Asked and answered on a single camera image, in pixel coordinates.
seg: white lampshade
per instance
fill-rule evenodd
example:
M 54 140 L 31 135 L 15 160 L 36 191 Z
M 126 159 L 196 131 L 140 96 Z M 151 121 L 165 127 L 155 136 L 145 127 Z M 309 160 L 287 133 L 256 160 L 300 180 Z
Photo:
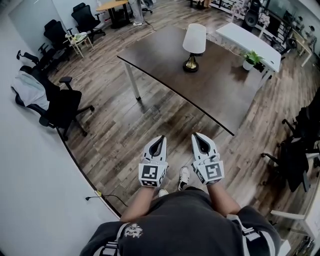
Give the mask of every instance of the white lampshade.
M 206 50 L 207 29 L 200 24 L 190 24 L 185 34 L 183 48 L 192 54 L 202 54 Z

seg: sneaker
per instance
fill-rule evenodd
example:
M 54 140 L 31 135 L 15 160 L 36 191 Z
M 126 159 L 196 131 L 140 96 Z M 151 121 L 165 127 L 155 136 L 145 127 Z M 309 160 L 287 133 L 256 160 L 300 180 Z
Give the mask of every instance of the sneaker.
M 139 22 L 139 23 L 134 22 L 133 25 L 134 26 L 142 26 L 142 22 Z
M 190 171 L 187 166 L 183 166 L 180 169 L 180 177 L 179 177 L 179 185 L 178 190 L 181 191 L 183 186 L 187 185 L 189 183 L 190 179 Z
M 159 197 L 163 197 L 163 196 L 166 196 L 168 194 L 169 194 L 168 191 L 166 191 L 165 189 L 160 189 L 159 193 L 158 193 L 158 196 Z

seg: black t-shirt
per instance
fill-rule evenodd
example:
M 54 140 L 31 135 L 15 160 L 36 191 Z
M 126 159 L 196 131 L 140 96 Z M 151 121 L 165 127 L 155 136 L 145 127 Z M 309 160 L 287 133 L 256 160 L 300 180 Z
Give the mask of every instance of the black t-shirt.
M 280 237 L 264 217 L 250 206 L 237 215 L 245 228 L 268 232 L 278 254 Z M 104 245 L 101 236 L 106 228 L 117 233 L 123 224 L 113 223 L 116 227 L 97 230 L 81 256 L 91 256 Z M 209 196 L 197 190 L 175 192 L 153 201 L 146 216 L 125 227 L 118 246 L 121 256 L 244 255 L 240 224 L 214 211 Z

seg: table lamp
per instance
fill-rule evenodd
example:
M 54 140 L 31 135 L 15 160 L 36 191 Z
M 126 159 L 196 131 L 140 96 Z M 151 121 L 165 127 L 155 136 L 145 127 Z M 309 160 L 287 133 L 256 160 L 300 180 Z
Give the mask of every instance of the table lamp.
M 185 34 L 182 47 L 190 53 L 190 57 L 183 63 L 186 72 L 197 72 L 199 64 L 195 56 L 199 56 L 206 50 L 207 29 L 200 24 L 190 24 Z

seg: dark wooden table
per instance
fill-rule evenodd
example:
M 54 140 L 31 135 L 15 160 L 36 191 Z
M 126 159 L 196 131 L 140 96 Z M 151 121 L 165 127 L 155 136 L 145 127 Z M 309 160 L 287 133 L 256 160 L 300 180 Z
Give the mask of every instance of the dark wooden table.
M 186 30 L 168 26 L 130 45 L 122 60 L 135 97 L 140 100 L 131 66 L 165 85 L 235 135 L 259 89 L 262 74 L 242 67 L 243 59 L 206 41 L 199 70 L 187 73 L 183 62 L 189 53 L 182 47 Z

